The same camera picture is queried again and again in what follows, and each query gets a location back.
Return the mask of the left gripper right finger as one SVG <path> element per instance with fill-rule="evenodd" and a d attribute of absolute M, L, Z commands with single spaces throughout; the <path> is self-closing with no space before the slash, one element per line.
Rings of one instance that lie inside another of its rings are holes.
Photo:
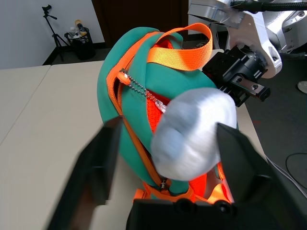
<path fill-rule="evenodd" d="M 218 123 L 216 137 L 233 198 L 233 230 L 305 230 L 307 221 L 278 174 L 239 130 Z"/>

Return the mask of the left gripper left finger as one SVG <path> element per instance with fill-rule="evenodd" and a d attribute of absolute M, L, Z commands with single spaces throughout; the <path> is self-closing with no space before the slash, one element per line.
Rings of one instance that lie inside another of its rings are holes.
<path fill-rule="evenodd" d="M 118 157 L 123 118 L 107 121 L 80 153 L 59 202 L 49 230 L 87 230 L 97 206 L 109 199 Z"/>

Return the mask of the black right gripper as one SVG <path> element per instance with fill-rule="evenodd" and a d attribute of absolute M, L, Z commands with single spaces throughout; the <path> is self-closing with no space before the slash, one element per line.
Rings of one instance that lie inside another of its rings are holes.
<path fill-rule="evenodd" d="M 265 63 L 247 46 L 218 52 L 202 68 L 219 90 L 232 97 L 236 107 L 249 97 L 263 102 L 270 96 L 270 88 L 258 84 L 266 71 Z"/>

